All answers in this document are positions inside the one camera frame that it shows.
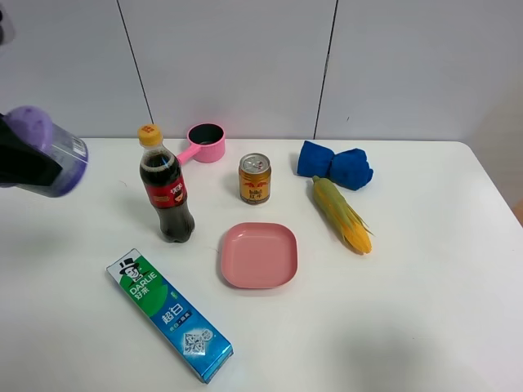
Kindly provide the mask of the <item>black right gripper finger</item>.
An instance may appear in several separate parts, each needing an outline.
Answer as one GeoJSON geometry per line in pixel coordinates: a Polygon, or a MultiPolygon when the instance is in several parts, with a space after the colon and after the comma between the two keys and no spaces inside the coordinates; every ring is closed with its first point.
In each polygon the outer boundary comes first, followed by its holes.
{"type": "Polygon", "coordinates": [[[27,145],[1,117],[1,186],[50,186],[62,172],[60,164],[27,145]]]}

